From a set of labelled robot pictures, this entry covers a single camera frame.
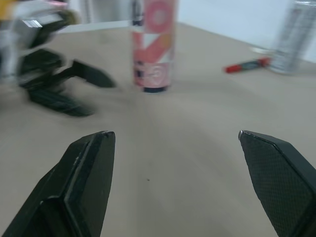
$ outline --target can label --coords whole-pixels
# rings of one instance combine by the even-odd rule
[[[311,29],[316,20],[316,7],[296,2],[281,32],[270,69],[278,73],[292,73],[307,46]]]
[[[177,0],[133,0],[134,82],[141,87],[171,84]]]

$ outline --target printed label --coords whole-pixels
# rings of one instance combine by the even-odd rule
[[[145,68],[144,87],[161,88],[170,85],[168,63],[146,64]]]
[[[173,27],[175,0],[145,0],[145,32],[160,34]]]

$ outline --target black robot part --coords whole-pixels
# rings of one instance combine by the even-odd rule
[[[279,237],[316,236],[316,170],[288,142],[241,131],[254,190]]]
[[[92,110],[68,95],[62,94],[62,83],[79,77],[98,87],[111,88],[115,83],[105,72],[74,60],[70,68],[59,73],[63,66],[60,55],[47,49],[37,50],[23,58],[19,72],[19,85],[27,91],[29,99],[49,109],[75,117],[88,116]]]

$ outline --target white wall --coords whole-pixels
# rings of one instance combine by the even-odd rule
[[[129,0],[89,0],[93,23],[122,21],[129,18]]]
[[[291,0],[180,0],[179,20],[210,32],[271,48],[291,4]],[[305,59],[316,62],[316,39]]]

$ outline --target yellow object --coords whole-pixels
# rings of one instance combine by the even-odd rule
[[[10,19],[12,5],[15,2],[16,0],[0,0],[0,21]]]
[[[66,9],[65,12],[66,12],[67,17],[68,17],[69,25],[76,25],[76,24],[80,23],[80,18],[75,11],[72,11],[70,9]]]

